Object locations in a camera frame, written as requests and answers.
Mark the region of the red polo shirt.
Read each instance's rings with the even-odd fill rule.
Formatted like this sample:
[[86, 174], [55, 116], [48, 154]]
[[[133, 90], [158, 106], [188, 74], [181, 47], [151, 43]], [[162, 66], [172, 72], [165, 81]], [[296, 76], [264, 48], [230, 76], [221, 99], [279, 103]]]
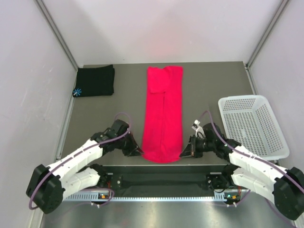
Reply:
[[142, 137], [143, 158], [155, 163], [178, 161], [183, 148], [181, 66], [148, 67]]

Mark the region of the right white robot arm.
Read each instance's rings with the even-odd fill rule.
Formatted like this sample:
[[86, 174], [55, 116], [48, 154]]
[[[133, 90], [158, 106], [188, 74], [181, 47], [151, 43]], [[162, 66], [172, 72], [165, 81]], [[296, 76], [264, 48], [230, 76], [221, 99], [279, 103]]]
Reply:
[[227, 139], [214, 123], [192, 124], [195, 134], [181, 157], [200, 158], [213, 152], [229, 164], [222, 171], [220, 188], [244, 187], [273, 203], [287, 219], [297, 220], [304, 212], [304, 173], [287, 169], [250, 152], [241, 143]]

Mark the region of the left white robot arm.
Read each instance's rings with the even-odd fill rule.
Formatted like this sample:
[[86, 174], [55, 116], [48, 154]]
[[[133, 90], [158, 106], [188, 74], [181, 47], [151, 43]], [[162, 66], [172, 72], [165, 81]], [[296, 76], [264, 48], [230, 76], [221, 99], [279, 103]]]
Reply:
[[88, 188], [107, 189], [110, 181], [107, 172], [93, 162], [116, 149], [126, 157], [143, 154], [131, 133], [131, 125], [120, 119], [105, 131], [93, 134], [68, 156], [47, 166], [37, 166], [26, 190], [29, 209], [49, 214], [75, 193]]

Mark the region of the white plastic basket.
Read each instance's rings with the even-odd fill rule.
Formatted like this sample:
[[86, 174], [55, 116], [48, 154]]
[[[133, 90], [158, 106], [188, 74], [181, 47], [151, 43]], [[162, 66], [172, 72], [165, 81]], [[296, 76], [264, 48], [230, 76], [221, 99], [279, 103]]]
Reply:
[[265, 160], [287, 158], [290, 150], [268, 100], [262, 95], [219, 99], [226, 136]]

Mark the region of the folded black t shirt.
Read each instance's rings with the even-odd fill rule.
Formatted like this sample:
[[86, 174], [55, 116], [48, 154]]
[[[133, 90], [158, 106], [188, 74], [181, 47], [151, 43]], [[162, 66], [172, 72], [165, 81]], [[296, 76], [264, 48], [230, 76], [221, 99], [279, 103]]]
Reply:
[[109, 96], [114, 94], [115, 69], [113, 65], [97, 68], [79, 68], [73, 97]]

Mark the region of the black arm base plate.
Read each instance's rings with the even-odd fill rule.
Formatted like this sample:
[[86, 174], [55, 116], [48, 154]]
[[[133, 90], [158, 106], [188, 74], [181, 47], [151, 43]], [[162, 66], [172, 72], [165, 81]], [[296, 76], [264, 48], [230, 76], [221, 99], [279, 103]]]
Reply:
[[113, 190], [126, 190], [133, 186], [198, 187], [202, 190], [234, 188], [228, 177], [211, 173], [106, 173], [97, 184]]

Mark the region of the right aluminium frame post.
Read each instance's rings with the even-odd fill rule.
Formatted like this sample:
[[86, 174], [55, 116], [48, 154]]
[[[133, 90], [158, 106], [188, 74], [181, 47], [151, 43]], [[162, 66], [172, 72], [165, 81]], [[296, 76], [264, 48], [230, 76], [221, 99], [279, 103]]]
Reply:
[[245, 64], [246, 69], [250, 69], [253, 65], [255, 59], [259, 55], [260, 51], [262, 50], [264, 44], [267, 42], [269, 36], [271, 35], [273, 29], [275, 28], [276, 24], [278, 23], [279, 19], [283, 15], [285, 9], [287, 8], [290, 0], [281, 0], [277, 9], [275, 10], [274, 15], [272, 16], [270, 22], [268, 23], [264, 33], [262, 34], [257, 46], [255, 47], [253, 53], [251, 54], [248, 62]]

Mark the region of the aluminium frame post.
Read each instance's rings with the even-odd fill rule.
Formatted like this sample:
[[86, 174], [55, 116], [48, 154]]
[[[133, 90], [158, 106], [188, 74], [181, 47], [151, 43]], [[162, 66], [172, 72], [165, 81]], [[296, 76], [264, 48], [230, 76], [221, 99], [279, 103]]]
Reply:
[[69, 62], [72, 64], [73, 68], [75, 70], [78, 69], [78, 65], [71, 53], [71, 51], [69, 50], [66, 42], [64, 41], [63, 36], [61, 35], [57, 25], [55, 24], [55, 21], [53, 20], [49, 10], [47, 9], [45, 3], [42, 0], [34, 0], [35, 4], [37, 5], [37, 7], [39, 8], [39, 10], [41, 11], [43, 17], [45, 18], [45, 20], [47, 21], [48, 25], [50, 26], [55, 38], [57, 39], [57, 41], [59, 42], [60, 46], [62, 47], [65, 55], [67, 56]]
[[276, 24], [278, 23], [279, 19], [283, 15], [285, 9], [287, 8], [290, 0], [281, 0], [277, 9], [275, 10], [274, 15], [272, 16], [270, 22], [268, 23], [264, 33], [262, 34], [257, 46], [255, 47], [253, 53], [251, 54], [248, 62], [245, 64], [246, 69], [250, 69], [253, 65], [255, 59], [259, 55], [260, 51], [262, 50], [264, 44], [267, 42], [269, 36], [271, 35], [273, 29], [275, 28]]

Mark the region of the left aluminium frame post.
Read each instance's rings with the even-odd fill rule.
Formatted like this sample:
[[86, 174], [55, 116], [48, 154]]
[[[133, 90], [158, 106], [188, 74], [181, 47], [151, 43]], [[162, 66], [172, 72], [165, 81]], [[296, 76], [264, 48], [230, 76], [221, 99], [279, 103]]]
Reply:
[[73, 68], [75, 70], [78, 69], [78, 65], [71, 53], [71, 51], [69, 50], [66, 42], [64, 41], [63, 36], [61, 35], [57, 25], [55, 24], [55, 21], [53, 20], [49, 10], [47, 9], [45, 3], [42, 0], [34, 0], [35, 4], [37, 5], [37, 7], [39, 8], [39, 10], [41, 11], [43, 17], [45, 18], [45, 20], [47, 21], [48, 25], [50, 26], [55, 38], [57, 39], [57, 41], [59, 42], [60, 46], [62, 47], [65, 55], [67, 56], [69, 62], [72, 64]]

